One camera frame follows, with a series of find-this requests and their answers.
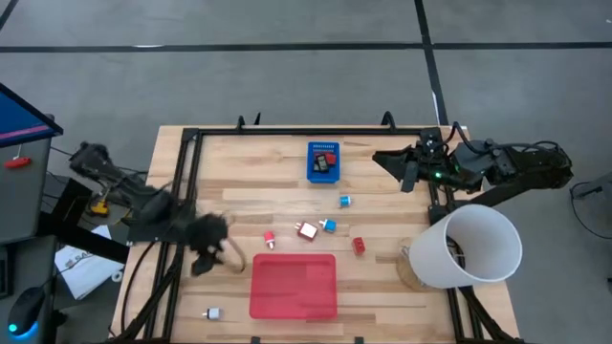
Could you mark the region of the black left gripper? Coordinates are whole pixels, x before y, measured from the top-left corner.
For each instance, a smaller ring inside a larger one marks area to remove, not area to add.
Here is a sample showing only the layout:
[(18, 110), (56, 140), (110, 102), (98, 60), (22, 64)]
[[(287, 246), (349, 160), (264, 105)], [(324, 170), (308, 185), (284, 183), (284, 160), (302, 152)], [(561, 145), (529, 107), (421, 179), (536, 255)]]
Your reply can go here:
[(192, 251), (201, 254), (191, 264), (191, 275), (200, 276), (222, 265), (217, 250), (222, 250), (222, 242), (229, 236), (227, 219), (219, 214), (208, 213), (199, 217), (186, 228), (186, 242)]

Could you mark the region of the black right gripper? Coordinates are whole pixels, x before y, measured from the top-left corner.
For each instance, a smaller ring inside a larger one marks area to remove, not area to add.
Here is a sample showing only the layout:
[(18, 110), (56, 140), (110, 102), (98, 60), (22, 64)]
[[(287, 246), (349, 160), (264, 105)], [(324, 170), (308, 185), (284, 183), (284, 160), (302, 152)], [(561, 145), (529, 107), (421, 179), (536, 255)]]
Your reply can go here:
[(419, 142), (410, 150), (376, 151), (372, 160), (396, 180), (403, 180), (401, 190), (412, 192), (419, 181), (459, 184), (460, 178), (445, 144)]

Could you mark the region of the red translucent plastic tray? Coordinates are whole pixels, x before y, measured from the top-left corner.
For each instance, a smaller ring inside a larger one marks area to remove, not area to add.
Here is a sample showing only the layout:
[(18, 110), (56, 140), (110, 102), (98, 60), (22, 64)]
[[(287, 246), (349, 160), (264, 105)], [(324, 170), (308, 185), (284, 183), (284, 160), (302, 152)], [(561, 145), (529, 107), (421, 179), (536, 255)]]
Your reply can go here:
[(338, 316), (333, 254), (260, 253), (253, 257), (250, 317), (329, 320)]

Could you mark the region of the blue plastic basket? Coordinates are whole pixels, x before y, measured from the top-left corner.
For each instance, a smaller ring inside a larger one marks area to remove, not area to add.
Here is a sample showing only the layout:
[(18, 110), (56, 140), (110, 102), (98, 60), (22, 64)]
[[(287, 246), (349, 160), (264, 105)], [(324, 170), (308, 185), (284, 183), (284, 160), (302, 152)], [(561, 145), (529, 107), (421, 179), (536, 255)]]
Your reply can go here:
[[(333, 153), (337, 156), (337, 164), (329, 166), (327, 173), (316, 172), (314, 167), (315, 155)], [(310, 183), (336, 183), (340, 176), (340, 150), (339, 143), (332, 141), (310, 141), (307, 148), (307, 179)]]

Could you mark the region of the red square charger with prongs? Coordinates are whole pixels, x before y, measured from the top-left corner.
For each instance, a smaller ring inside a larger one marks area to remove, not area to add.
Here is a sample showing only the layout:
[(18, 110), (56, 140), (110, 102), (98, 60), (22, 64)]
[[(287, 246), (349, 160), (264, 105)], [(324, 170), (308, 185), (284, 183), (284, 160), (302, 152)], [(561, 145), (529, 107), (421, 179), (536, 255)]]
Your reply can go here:
[(295, 224), (296, 233), (300, 238), (308, 241), (313, 241), (318, 233), (318, 228), (307, 222), (301, 222)]

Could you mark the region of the black desk leg bar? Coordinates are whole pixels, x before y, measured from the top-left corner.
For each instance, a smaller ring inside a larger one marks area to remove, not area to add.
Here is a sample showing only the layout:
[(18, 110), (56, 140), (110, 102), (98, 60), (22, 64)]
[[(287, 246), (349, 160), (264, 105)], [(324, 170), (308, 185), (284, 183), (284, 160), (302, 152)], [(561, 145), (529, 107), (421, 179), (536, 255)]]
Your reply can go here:
[(41, 212), (38, 217), (38, 236), (53, 235), (62, 244), (88, 251), (96, 256), (124, 264), (129, 247), (91, 230), (64, 222), (53, 214)]

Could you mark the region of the white printed paper sheet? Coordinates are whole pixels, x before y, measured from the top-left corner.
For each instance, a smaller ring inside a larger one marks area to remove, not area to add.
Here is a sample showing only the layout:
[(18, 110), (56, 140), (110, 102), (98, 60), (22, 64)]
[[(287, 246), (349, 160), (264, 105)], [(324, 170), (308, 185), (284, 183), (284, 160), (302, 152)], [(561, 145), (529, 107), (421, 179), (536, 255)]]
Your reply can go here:
[(124, 264), (71, 246), (55, 253), (55, 266), (75, 300), (81, 300), (107, 280), (120, 282)]

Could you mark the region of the black equipment box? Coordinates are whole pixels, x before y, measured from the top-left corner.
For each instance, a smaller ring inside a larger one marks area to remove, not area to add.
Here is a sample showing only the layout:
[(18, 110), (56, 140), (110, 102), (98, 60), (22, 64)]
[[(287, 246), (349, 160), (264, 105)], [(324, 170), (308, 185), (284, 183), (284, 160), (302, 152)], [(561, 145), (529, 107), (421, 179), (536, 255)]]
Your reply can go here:
[(77, 180), (48, 171), (41, 199), (41, 213), (68, 225), (79, 225), (93, 191)]

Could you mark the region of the black computer mouse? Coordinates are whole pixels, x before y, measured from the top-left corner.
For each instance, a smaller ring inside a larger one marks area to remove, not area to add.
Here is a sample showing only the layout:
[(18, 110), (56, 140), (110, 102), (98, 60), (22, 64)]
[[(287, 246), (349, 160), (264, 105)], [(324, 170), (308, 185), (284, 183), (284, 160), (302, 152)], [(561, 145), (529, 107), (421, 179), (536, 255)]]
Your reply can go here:
[(13, 303), (8, 317), (8, 334), (15, 340), (31, 337), (38, 328), (38, 316), (45, 301), (42, 286), (24, 290)]

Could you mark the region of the grey metal cabinet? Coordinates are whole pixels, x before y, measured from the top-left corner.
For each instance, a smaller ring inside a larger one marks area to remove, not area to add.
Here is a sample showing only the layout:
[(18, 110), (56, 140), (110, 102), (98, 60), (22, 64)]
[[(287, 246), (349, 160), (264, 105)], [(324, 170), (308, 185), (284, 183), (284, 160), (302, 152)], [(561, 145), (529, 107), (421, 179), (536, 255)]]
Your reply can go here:
[[(38, 231), (51, 139), (0, 148), (0, 246), (28, 240)], [(30, 158), (24, 167), (6, 168), (13, 157)]]

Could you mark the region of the large flat screen monitor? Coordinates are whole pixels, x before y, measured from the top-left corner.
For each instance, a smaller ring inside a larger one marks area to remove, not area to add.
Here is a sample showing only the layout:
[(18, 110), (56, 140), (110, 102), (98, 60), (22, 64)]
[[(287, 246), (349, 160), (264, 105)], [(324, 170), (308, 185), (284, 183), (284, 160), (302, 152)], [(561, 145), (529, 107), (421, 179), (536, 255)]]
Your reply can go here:
[(0, 82), (0, 148), (63, 135), (53, 116), (47, 116)]

